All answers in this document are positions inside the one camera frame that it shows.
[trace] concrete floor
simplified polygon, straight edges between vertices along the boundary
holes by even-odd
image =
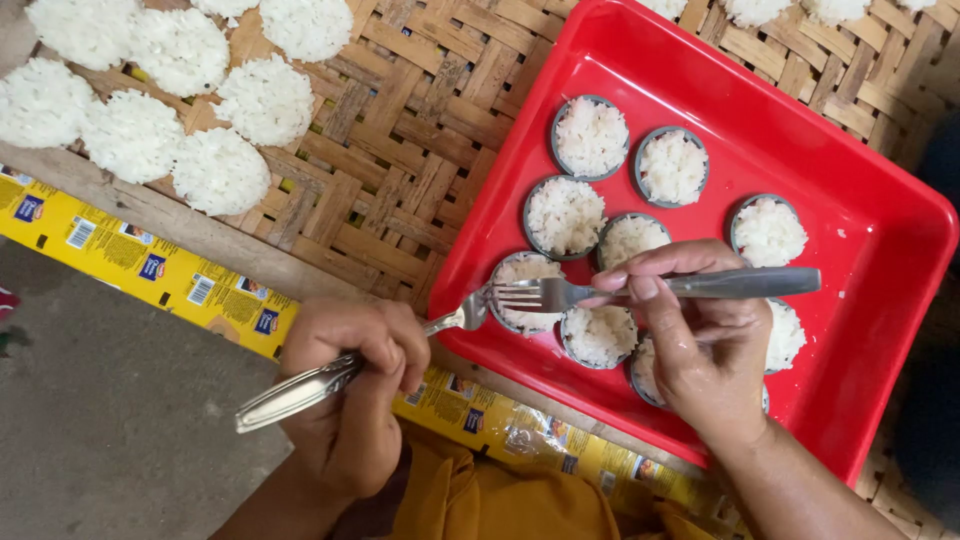
[[[233,431],[273,363],[0,236],[0,538],[206,538],[290,447]]]

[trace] wooden board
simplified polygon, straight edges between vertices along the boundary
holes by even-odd
[[[37,46],[25,0],[0,3],[0,75]],[[169,179],[117,181],[84,159],[83,145],[23,151],[0,161],[291,297],[380,297],[426,312],[431,284],[463,226],[526,93],[576,0],[348,0],[350,44],[323,63],[294,62],[316,96],[310,131],[260,152],[274,173],[246,214],[211,219],[177,198]],[[189,7],[148,0],[149,7]],[[960,103],[960,0],[912,14],[875,0],[840,27],[794,6],[761,28],[739,29],[712,0],[689,0],[676,21],[757,76],[911,169],[936,120]],[[257,10],[227,28],[230,65],[281,52]],[[225,125],[210,106],[181,100],[132,65],[71,69],[101,94],[142,89],[178,111],[188,132]],[[622,432],[437,349],[459,375],[553,413],[674,468],[688,466]]]

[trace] fork handle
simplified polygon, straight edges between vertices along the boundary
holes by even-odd
[[[768,298],[820,290],[820,270],[785,266],[740,268],[664,281],[680,298]]]
[[[459,311],[423,325],[427,337],[463,324]],[[309,408],[347,386],[367,362],[356,351],[343,353],[324,367],[314,368],[285,380],[243,404],[234,416],[238,433],[259,430]]]

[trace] fingernail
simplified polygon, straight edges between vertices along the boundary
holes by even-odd
[[[657,296],[660,290],[657,288],[657,282],[654,278],[636,276],[630,280],[630,292],[632,292],[638,300],[650,300]]]
[[[595,279],[610,288],[623,288],[627,284],[627,271],[608,270],[597,274]]]

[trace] person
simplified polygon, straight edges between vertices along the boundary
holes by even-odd
[[[675,242],[598,274],[593,285],[630,289],[654,339],[660,393],[709,449],[712,469],[755,538],[901,540],[763,413],[772,324],[766,303],[698,299],[682,306],[660,278],[743,265],[718,240]],[[416,427],[401,433],[391,401],[397,390],[417,390],[430,356],[406,305],[304,303],[277,379],[323,366],[343,349],[363,353],[364,370],[342,396],[281,423],[295,449],[212,538],[620,538],[602,492],[584,479],[474,458]],[[684,520],[664,519],[663,526],[649,537],[711,538]]]

